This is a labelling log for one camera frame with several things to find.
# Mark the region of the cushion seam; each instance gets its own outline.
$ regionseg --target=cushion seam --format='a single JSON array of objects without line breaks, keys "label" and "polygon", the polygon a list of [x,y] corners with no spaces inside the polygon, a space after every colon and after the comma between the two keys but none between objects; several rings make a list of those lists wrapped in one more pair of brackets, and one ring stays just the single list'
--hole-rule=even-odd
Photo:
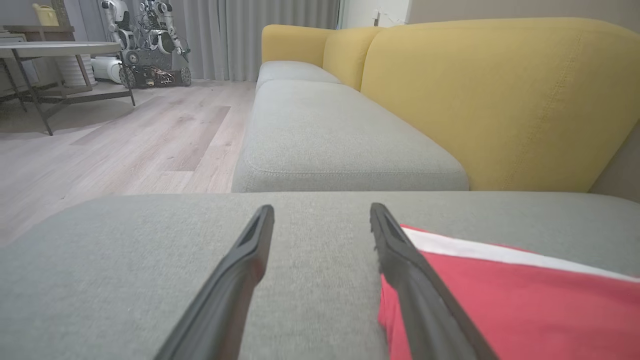
[{"label": "cushion seam", "polygon": [[369,41],[369,45],[367,46],[367,50],[364,52],[364,56],[362,57],[362,71],[360,72],[360,81],[358,83],[358,88],[356,89],[358,91],[362,89],[362,79],[364,79],[364,65],[367,63],[367,55],[369,54],[369,49],[371,48],[371,44],[373,43],[373,40],[375,40],[376,36],[378,36],[378,34],[380,34],[380,31],[373,34],[373,37],[371,38],[371,40]]},{"label": "cushion seam", "polygon": [[513,184],[514,177],[522,169],[522,166],[524,164],[524,157],[531,150],[531,143],[534,141],[536,136],[540,133],[543,125],[547,123],[549,114],[551,113],[551,107],[553,106],[553,104],[556,103],[558,94],[560,93],[560,89],[566,83],[566,80],[568,79],[573,69],[573,66],[575,65],[575,60],[576,60],[578,51],[580,49],[580,45],[582,43],[582,35],[583,33],[578,34],[575,45],[571,53],[569,54],[569,57],[564,65],[564,69],[562,70],[562,73],[560,74],[560,78],[556,81],[556,84],[553,87],[551,96],[549,97],[549,100],[547,101],[546,105],[543,108],[543,113],[541,117],[531,126],[529,135],[527,135],[527,138],[523,142],[515,162],[510,166],[512,170],[504,178],[504,182],[500,187],[501,190],[506,190],[508,189],[509,186]]}]

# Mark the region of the table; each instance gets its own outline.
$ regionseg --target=table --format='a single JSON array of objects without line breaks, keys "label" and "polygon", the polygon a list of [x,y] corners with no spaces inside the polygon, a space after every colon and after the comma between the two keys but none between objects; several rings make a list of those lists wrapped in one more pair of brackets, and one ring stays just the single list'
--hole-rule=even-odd
[{"label": "table", "polygon": [[[51,127],[47,121],[55,113],[59,112],[69,104],[77,104],[80,102],[90,102],[90,101],[98,101],[105,99],[115,99],[117,97],[131,97],[131,103],[133,106],[136,105],[136,101],[133,99],[133,92],[130,88],[127,91],[121,92],[111,92],[106,94],[96,94],[96,95],[84,95],[77,97],[67,97],[67,95],[75,94],[78,92],[90,91],[92,86],[89,82],[89,76],[84,69],[84,63],[82,61],[82,54],[104,54],[104,53],[120,53],[120,58],[122,59],[122,51],[120,48],[120,44],[116,42],[10,42],[0,44],[0,59],[2,59],[2,64],[4,66],[4,70],[7,72],[9,81],[13,87],[13,91],[16,93],[16,97],[20,101],[20,105],[24,111],[27,111],[24,106],[24,101],[31,101],[36,106],[38,113],[40,114],[40,118],[42,118],[42,122],[47,128],[47,132],[49,135],[53,135],[51,131]],[[27,73],[22,66],[22,60],[30,60],[33,58],[43,58],[48,56],[70,56],[75,55],[78,65],[80,66],[80,71],[84,77],[85,87],[72,89],[72,90],[48,90],[46,92],[34,89],[29,82],[29,78],[27,77]],[[27,84],[28,93],[26,95],[25,92],[18,91],[18,88],[9,72],[5,59],[13,58],[18,63],[18,68],[20,69],[20,73],[24,78],[24,82]],[[127,77],[127,72],[123,72],[125,74],[126,83],[129,82]],[[44,97],[43,95],[58,95],[60,97]],[[52,108],[47,110],[43,110],[41,107],[42,103],[55,104]]]}]

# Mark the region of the robot wheel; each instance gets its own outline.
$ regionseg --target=robot wheel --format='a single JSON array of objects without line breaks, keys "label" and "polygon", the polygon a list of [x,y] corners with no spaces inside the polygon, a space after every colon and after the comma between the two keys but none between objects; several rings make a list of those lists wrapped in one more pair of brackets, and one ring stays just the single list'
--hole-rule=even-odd
[{"label": "robot wheel", "polygon": [[120,76],[120,81],[122,82],[124,87],[128,89],[133,89],[136,87],[136,75],[133,73],[133,70],[131,70],[130,67],[120,67],[120,73],[118,75]]},{"label": "robot wheel", "polygon": [[188,67],[180,69],[180,77],[184,86],[191,85],[191,70]]}]

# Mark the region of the table top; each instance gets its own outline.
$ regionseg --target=table top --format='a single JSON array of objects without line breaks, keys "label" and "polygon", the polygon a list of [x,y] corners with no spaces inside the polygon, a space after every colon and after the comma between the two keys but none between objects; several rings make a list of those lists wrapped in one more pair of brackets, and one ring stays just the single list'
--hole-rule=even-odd
[{"label": "table top", "polygon": [[76,30],[73,26],[41,25],[3,25],[3,28],[12,33],[38,33],[40,30],[45,33],[73,33]]},{"label": "table top", "polygon": [[18,50],[21,58],[43,56],[68,56],[82,54],[104,54],[120,51],[117,42],[82,41],[29,41],[0,43],[0,58],[13,58],[12,49]]}]

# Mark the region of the humanoid robot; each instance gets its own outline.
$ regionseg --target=humanoid robot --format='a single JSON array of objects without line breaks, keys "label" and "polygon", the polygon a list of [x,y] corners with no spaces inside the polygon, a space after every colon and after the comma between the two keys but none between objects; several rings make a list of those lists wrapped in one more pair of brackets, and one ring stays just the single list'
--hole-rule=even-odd
[{"label": "humanoid robot", "polygon": [[191,84],[188,67],[171,70],[171,54],[175,51],[189,61],[187,54],[191,50],[180,41],[168,0],[145,0],[141,3],[140,15],[134,18],[137,24],[133,28],[124,1],[105,0],[100,5],[112,40],[120,43],[122,48],[121,60],[126,65],[120,69],[123,85],[134,88]]}]

